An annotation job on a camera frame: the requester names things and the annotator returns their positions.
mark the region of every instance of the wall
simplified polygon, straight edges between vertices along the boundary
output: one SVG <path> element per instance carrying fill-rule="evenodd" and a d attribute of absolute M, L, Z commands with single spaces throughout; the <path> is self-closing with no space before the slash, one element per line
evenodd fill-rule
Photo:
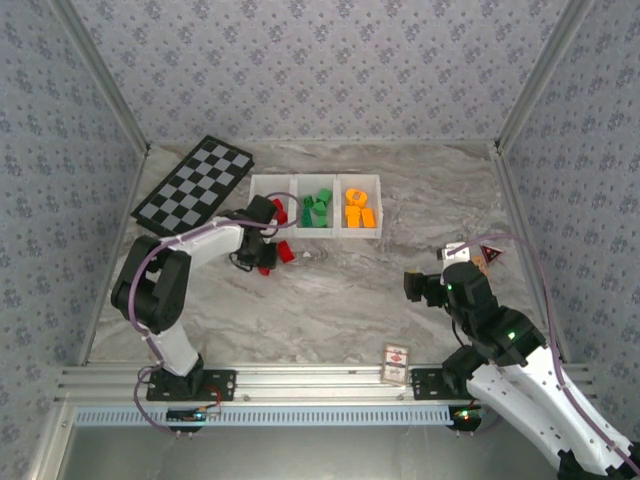
<path fill-rule="evenodd" d="M 640 438 L 640 6 L 596 2 L 508 154 L 576 361 Z"/>
<path fill-rule="evenodd" d="M 0 478 L 77 361 L 138 155 L 44 0 L 0 5 Z"/>
<path fill-rule="evenodd" d="M 77 0 L 147 140 L 495 138 L 565 0 Z"/>

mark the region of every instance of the green block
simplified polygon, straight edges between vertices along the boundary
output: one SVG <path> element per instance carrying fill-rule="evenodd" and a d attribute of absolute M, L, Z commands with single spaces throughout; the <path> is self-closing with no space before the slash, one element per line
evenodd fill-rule
<path fill-rule="evenodd" d="M 327 217 L 321 217 L 321 216 L 316 217 L 316 227 L 326 228 L 328 226 L 329 224 L 327 223 Z"/>
<path fill-rule="evenodd" d="M 329 190 L 328 188 L 323 188 L 318 192 L 316 200 L 318 202 L 324 203 L 325 205 L 329 205 L 329 202 L 331 201 L 331 190 Z"/>
<path fill-rule="evenodd" d="M 320 217 L 325 217 L 327 215 L 327 206 L 322 202 L 316 202 L 313 205 L 313 213 Z"/>
<path fill-rule="evenodd" d="M 313 208 L 313 197 L 311 195 L 307 195 L 302 199 L 302 203 L 307 208 Z"/>
<path fill-rule="evenodd" d="M 311 220 L 311 210 L 305 208 L 302 210 L 302 219 L 300 220 L 303 228 L 313 227 L 313 221 Z"/>

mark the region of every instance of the marble floor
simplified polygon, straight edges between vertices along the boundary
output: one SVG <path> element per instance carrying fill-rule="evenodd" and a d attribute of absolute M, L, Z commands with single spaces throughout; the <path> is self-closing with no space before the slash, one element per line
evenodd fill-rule
<path fill-rule="evenodd" d="M 380 361 L 385 343 L 411 349 L 412 363 L 439 363 L 457 348 L 444 311 L 410 303 L 403 272 L 438 272 L 447 242 L 508 232 L 493 165 L 482 149 L 431 144 L 243 143 L 251 173 L 375 173 L 384 223 L 379 240 L 300 240 L 297 259 L 270 277 L 214 261 L 192 273 L 182 315 L 193 345 L 210 363 Z M 190 147 L 153 147 L 136 202 Z M 222 208 L 246 206 L 250 175 Z M 129 219 L 116 273 L 145 230 Z M 489 277 L 502 304 L 531 315 L 520 263 L 510 242 Z M 150 353 L 110 303 L 97 324 L 91 361 L 145 361 Z"/>

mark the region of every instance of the small card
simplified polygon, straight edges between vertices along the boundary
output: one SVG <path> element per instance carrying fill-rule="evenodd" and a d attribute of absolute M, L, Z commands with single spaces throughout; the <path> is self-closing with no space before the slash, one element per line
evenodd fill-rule
<path fill-rule="evenodd" d="M 409 377 L 409 348 L 387 343 L 382 362 L 383 383 L 406 385 Z"/>

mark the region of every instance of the white plastic tray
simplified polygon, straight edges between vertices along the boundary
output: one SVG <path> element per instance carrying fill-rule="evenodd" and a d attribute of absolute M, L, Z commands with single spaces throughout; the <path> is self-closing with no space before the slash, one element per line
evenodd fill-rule
<path fill-rule="evenodd" d="M 380 197 L 380 177 L 358 174 L 295 174 L 295 175 L 252 175 L 249 200 L 254 195 L 268 195 L 273 192 L 289 192 L 302 201 L 311 195 L 315 198 L 320 189 L 328 188 L 333 197 L 327 211 L 327 228 L 291 227 L 280 230 L 274 238 L 380 238 L 382 235 L 382 199 Z M 367 194 L 367 207 L 373 209 L 375 228 L 347 228 L 344 217 L 345 193 L 349 188 L 357 188 Z M 289 220 L 297 215 L 294 200 L 282 198 L 287 207 Z"/>

